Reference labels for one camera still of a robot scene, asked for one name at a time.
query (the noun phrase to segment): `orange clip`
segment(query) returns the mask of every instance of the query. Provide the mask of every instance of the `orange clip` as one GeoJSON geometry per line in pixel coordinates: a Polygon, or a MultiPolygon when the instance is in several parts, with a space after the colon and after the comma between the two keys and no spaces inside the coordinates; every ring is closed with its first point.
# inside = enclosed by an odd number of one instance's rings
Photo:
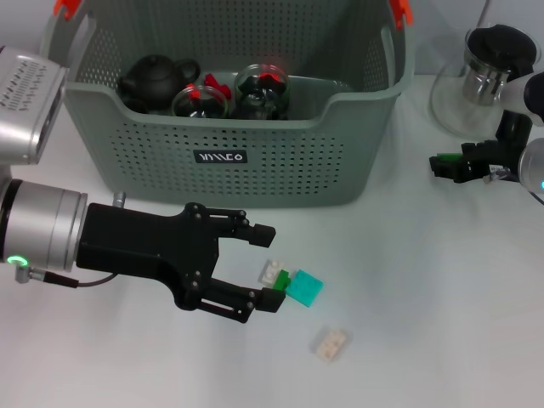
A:
{"type": "Polygon", "coordinates": [[[391,10],[393,11],[393,17],[397,24],[397,29],[402,28],[402,16],[406,16],[406,22],[409,26],[413,23],[413,16],[411,14],[410,0],[389,0],[391,10]]]}
{"type": "Polygon", "coordinates": [[[57,3],[54,5],[53,14],[57,15],[62,6],[66,7],[65,11],[65,20],[69,20],[72,15],[74,15],[79,8],[79,5],[82,3],[82,0],[57,0],[57,3]]]}

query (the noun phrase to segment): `gray-green laundry basket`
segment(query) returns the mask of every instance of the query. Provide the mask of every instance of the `gray-green laundry basket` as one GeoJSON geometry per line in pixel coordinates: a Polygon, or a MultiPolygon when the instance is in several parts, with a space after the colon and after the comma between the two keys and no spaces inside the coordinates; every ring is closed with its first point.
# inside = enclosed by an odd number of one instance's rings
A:
{"type": "Polygon", "coordinates": [[[49,21],[42,55],[66,65],[84,20],[65,105],[105,182],[133,198],[215,207],[351,201],[412,76],[410,27],[397,29],[388,0],[83,0],[70,19],[61,9],[49,21]],[[294,120],[132,112],[116,82],[148,54],[195,59],[202,75],[230,85],[248,65],[278,65],[292,77],[294,120]],[[227,150],[223,158],[244,150],[247,163],[197,163],[202,150],[227,150]]]}

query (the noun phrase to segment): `teal block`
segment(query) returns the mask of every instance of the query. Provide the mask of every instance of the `teal block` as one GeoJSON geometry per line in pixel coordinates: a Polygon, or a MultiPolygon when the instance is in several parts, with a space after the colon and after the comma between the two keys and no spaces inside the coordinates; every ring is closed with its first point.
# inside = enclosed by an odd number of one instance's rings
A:
{"type": "Polygon", "coordinates": [[[299,270],[286,289],[286,294],[309,308],[323,287],[323,282],[299,270]]]}

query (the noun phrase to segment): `black teapot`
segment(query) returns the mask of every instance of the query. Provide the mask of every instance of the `black teapot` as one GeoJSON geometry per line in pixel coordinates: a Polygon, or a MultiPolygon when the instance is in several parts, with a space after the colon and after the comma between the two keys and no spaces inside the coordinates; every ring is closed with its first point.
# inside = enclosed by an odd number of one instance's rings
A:
{"type": "Polygon", "coordinates": [[[193,59],[173,62],[164,55],[148,55],[139,60],[126,76],[119,78],[122,92],[150,110],[163,110],[173,98],[201,74],[193,59]]]}

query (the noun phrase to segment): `basket logo text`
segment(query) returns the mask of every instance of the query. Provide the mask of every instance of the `basket logo text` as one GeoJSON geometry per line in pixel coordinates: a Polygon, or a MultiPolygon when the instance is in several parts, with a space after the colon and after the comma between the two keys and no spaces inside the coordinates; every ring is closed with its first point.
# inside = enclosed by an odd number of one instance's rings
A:
{"type": "Polygon", "coordinates": [[[247,163],[245,150],[193,150],[199,164],[241,164],[247,163]]]}

